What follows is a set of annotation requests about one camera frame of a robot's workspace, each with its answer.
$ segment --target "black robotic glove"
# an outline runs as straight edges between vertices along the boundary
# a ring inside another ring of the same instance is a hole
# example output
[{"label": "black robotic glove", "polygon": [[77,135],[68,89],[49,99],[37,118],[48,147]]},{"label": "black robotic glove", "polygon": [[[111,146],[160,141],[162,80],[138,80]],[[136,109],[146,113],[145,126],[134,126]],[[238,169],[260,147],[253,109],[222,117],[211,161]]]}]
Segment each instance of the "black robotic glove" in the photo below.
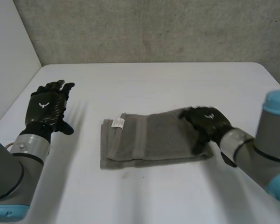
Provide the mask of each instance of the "black robotic glove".
[{"label": "black robotic glove", "polygon": [[31,94],[25,118],[26,129],[21,134],[32,133],[47,139],[52,132],[74,133],[74,129],[63,121],[63,113],[70,90],[75,84],[66,83],[61,89],[63,84],[64,80],[48,83]]},{"label": "black robotic glove", "polygon": [[[190,107],[183,110],[179,119],[185,118],[199,132],[201,145],[203,142],[214,141],[220,144],[222,137],[233,127],[229,120],[216,108],[213,107]],[[221,152],[224,162],[232,167],[236,165]]]}]

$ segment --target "folded towel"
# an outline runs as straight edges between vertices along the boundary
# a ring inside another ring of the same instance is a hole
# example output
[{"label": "folded towel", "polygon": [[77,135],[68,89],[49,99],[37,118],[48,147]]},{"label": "folded towel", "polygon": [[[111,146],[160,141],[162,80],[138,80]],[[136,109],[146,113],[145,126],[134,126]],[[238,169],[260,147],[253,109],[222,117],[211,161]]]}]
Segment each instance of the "folded towel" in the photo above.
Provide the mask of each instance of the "folded towel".
[{"label": "folded towel", "polygon": [[123,129],[101,126],[101,168],[147,167],[205,160],[213,156],[209,144],[198,153],[199,133],[186,120],[179,120],[182,109],[148,116],[125,114]]}]

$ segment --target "towel label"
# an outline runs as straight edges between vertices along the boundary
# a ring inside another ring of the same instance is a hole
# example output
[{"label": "towel label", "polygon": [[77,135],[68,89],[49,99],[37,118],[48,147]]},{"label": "towel label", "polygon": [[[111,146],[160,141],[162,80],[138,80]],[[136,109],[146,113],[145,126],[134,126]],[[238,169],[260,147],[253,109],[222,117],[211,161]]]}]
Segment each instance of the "towel label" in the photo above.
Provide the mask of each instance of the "towel label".
[{"label": "towel label", "polygon": [[125,120],[122,118],[115,118],[111,127],[120,127],[123,128],[123,125],[125,124]]}]

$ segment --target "white table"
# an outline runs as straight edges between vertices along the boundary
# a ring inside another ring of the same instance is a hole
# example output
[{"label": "white table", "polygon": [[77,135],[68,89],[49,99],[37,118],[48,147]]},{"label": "white table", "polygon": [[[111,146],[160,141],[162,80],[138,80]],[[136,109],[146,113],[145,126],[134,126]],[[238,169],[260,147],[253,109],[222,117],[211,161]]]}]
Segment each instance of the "white table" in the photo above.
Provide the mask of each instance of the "white table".
[{"label": "white table", "polygon": [[26,224],[280,224],[280,203],[218,155],[208,161],[100,170],[100,125],[123,112],[214,106],[254,135],[261,105],[279,84],[256,63],[60,64],[43,67],[0,121],[0,142],[24,129],[39,85],[75,82]]}]

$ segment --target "robotic arm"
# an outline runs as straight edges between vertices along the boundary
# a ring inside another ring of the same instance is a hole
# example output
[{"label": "robotic arm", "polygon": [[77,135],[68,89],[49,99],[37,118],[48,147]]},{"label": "robotic arm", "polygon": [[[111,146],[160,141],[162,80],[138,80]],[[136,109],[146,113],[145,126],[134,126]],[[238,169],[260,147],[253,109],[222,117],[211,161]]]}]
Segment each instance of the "robotic arm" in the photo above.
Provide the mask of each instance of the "robotic arm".
[{"label": "robotic arm", "polygon": [[51,134],[74,133],[63,121],[63,113],[75,84],[67,83],[61,89],[63,84],[63,80],[52,82],[32,93],[25,130],[10,152],[0,144],[0,222],[16,222],[25,217],[49,154]]},{"label": "robotic arm", "polygon": [[280,91],[268,93],[256,138],[234,128],[212,107],[188,108],[180,115],[200,133],[201,145],[217,143],[224,162],[239,167],[280,201]]}]

